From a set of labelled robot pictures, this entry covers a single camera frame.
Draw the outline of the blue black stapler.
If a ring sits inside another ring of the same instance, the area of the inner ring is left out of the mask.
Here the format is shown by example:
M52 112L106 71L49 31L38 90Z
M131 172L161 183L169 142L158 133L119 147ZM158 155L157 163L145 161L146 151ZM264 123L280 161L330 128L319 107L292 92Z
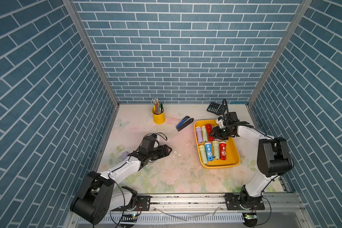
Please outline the blue black stapler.
M184 129L186 126L190 125L191 123L194 122L194 119L189 117L189 116L185 116L176 126L177 131L181 131L182 129Z

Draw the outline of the green flashlight yellow button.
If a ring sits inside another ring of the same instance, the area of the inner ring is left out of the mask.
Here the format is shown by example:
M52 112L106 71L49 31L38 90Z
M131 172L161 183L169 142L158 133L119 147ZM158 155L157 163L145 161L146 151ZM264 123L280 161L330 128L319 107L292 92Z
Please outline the green flashlight yellow button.
M203 125L203 126L201 127L201 130L202 130L202 140L203 140L204 143L206 143L206 142L209 141L209 135L208 135L206 126Z

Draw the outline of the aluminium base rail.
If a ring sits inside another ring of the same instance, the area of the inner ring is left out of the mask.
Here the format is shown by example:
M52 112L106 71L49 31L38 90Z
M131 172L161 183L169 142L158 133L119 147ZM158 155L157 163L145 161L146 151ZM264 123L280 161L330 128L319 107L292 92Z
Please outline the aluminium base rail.
M130 211L108 212L96 228L312 228L296 193L266 193L245 210L235 193L139 194Z

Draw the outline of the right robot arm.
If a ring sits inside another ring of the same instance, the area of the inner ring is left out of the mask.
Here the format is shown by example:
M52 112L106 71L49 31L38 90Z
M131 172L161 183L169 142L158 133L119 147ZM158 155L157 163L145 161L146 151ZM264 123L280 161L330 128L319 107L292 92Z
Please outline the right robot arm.
M249 124L216 126L210 136L223 141L243 137L257 147L257 171L253 178L242 186L238 195L227 193L225 199L229 211L264 210L263 194L268 185L294 167L287 141L282 137L268 136Z

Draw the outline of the black calculator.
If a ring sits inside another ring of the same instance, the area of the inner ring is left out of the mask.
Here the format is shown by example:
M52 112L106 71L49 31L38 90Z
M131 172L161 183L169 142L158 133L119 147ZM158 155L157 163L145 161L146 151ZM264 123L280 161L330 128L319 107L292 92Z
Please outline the black calculator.
M207 111L213 113L215 115L222 115L223 114L223 106L222 104L218 104L216 102L211 102L207 108Z

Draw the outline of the blue white flashlight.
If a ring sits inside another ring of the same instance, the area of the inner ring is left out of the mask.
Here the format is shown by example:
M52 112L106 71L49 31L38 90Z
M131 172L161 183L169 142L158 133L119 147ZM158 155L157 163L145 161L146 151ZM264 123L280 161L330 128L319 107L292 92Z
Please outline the blue white flashlight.
M206 149L207 161L209 162L213 161L214 158L213 158L212 144L210 142L206 142L204 146Z

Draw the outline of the yellow plastic tray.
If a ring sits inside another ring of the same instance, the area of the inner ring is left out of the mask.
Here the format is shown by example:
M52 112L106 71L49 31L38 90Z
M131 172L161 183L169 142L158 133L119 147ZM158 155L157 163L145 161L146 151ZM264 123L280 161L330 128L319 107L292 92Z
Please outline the yellow plastic tray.
M240 164L240 155L233 138L226 141L206 138L218 124L215 120L198 120L194 124L195 140L201 165L206 169L232 168Z

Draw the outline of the pens in cup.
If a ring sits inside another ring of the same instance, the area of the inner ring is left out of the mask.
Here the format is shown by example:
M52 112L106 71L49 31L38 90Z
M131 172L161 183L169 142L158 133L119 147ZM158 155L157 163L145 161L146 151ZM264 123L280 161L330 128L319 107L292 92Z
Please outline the pens in cup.
M160 114L162 114L164 112L163 104L159 102L158 98L153 98L152 99L152 103L154 105L153 113L155 115L160 115Z

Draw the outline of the yellow pen cup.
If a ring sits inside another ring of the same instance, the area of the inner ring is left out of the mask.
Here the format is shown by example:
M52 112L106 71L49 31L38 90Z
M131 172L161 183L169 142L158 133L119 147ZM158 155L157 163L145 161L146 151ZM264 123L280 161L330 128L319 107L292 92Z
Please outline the yellow pen cup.
M165 122L165 112L163 111L160 114L156 114L155 109L152 109L153 120L155 124L163 124Z

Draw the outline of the red flashlight white rim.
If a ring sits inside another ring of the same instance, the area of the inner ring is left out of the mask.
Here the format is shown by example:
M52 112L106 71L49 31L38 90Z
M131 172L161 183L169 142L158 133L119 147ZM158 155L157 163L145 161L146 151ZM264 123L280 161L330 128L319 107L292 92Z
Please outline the red flashlight white rim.
M220 159L221 160L226 160L226 142L220 141L219 142L219 152L220 152Z

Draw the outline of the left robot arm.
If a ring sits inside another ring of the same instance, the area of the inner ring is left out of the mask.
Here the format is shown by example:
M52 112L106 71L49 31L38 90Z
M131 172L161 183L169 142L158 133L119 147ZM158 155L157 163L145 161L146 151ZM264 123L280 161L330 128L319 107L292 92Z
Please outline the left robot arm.
M70 211L92 225L98 224L112 210L125 212L137 209L136 216L139 216L142 204L137 199L137 191L119 184L147 164L170 155L171 147L161 145L160 139L166 141L168 138L163 133L147 134L137 149L120 164L101 173L88 173L70 204Z

